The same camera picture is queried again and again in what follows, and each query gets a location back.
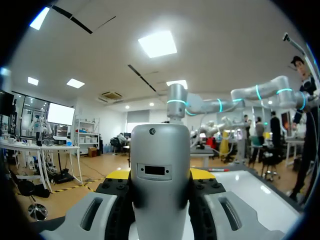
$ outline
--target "yellow black tape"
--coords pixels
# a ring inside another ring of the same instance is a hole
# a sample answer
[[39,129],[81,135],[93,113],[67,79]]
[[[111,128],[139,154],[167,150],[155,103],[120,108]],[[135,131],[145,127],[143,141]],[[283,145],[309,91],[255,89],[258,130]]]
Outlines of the yellow black tape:
[[89,187],[87,184],[84,185],[87,189],[89,189],[91,192],[94,192],[95,190],[93,190],[91,187]]
[[76,188],[83,187],[83,186],[84,186],[84,185],[67,187],[67,188],[64,188],[64,189],[52,191],[52,193],[53,193],[53,194],[55,194],[55,193],[60,193],[60,192],[64,192],[64,191],[71,190],[71,189],[76,189]]

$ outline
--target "white table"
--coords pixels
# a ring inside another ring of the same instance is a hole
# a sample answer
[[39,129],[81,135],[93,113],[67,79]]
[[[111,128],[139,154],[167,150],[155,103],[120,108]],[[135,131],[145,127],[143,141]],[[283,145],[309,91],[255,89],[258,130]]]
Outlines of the white table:
[[213,172],[225,190],[235,193],[257,213],[257,219],[270,231],[287,233],[300,214],[281,196],[250,172],[244,170]]
[[52,192],[51,189],[51,185],[50,185],[50,181],[49,178],[44,177],[44,173],[42,170],[42,161],[41,161],[41,147],[37,146],[35,144],[31,144],[31,146],[28,146],[26,144],[23,144],[23,142],[19,141],[19,142],[15,142],[15,143],[9,143],[8,140],[0,140],[0,148],[3,149],[9,149],[9,150],[14,150],[14,151],[21,151],[21,152],[36,152],[36,156],[38,158],[38,164],[39,164],[39,171],[40,171],[40,175],[33,175],[33,176],[25,176],[25,175],[17,175],[16,177],[18,179],[41,179],[41,182],[43,184],[44,189],[47,189],[46,186],[46,182],[49,186],[49,189]]
[[207,168],[209,166],[209,157],[214,156],[214,153],[190,153],[192,158],[203,158],[203,167]]
[[[42,159],[44,164],[46,164],[46,158],[45,158],[45,151],[48,152],[58,152],[58,151],[68,151],[69,152],[69,160],[70,160],[70,165],[71,165],[71,173],[72,176],[74,177],[74,179],[76,179],[78,182],[80,182],[81,184],[83,184],[82,181],[82,174],[81,174],[81,168],[80,168],[80,153],[79,153],[79,147],[78,146],[64,146],[64,145],[52,145],[52,146],[45,146],[43,145],[41,147],[42,150]],[[78,170],[79,170],[79,175],[80,175],[80,179],[78,179],[75,174],[74,174],[74,166],[72,164],[72,158],[71,158],[71,150],[76,150],[76,158],[78,161]],[[47,169],[45,168],[44,171],[45,177],[48,177],[48,173],[47,173]]]
[[[305,143],[305,141],[301,140],[301,139],[286,139],[285,141],[287,143],[285,166],[288,167],[289,165],[292,165],[295,162],[295,159],[297,156],[297,145],[303,145]],[[293,161],[291,161],[291,162],[289,162],[290,146],[294,146]]]

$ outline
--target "white countertop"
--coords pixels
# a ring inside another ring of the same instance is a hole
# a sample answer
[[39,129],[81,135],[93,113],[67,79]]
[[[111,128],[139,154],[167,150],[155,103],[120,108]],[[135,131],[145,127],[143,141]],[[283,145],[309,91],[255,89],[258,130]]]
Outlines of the white countertop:
[[21,149],[35,149],[39,150],[41,147],[37,146],[35,144],[31,144],[31,146],[28,146],[27,144],[23,143],[22,141],[16,141],[15,143],[9,143],[8,140],[0,140],[0,146],[6,147],[12,147],[12,148],[21,148]]
[[20,149],[33,149],[33,150],[70,150],[70,149],[79,149],[78,146],[64,146],[64,145],[52,145],[52,146],[37,146],[36,144],[31,144],[28,146],[22,141],[16,141],[15,143],[9,143],[8,140],[0,140],[0,146],[3,148],[20,148]]
[[271,231],[287,233],[300,216],[282,197],[248,171],[214,172],[212,175],[226,191],[235,193],[252,207],[257,212],[258,221]]

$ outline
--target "stool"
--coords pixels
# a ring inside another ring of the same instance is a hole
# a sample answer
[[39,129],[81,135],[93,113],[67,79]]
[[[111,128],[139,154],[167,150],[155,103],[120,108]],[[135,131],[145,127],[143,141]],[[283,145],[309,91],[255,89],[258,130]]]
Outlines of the stool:
[[36,203],[35,198],[32,196],[35,191],[35,185],[27,180],[19,181],[17,187],[22,196],[29,197],[31,205],[28,207],[28,213],[30,217],[36,221],[44,221],[48,216],[48,211],[45,206]]

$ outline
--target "white wall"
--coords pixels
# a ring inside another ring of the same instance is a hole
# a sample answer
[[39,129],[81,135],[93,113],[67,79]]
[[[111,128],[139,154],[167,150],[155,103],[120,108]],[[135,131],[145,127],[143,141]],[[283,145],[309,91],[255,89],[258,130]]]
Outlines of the white wall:
[[123,133],[126,129],[127,113],[118,112],[102,106],[96,101],[90,101],[84,98],[77,98],[75,106],[75,118],[91,121],[94,118],[100,118],[100,133],[103,144],[110,142],[110,139]]

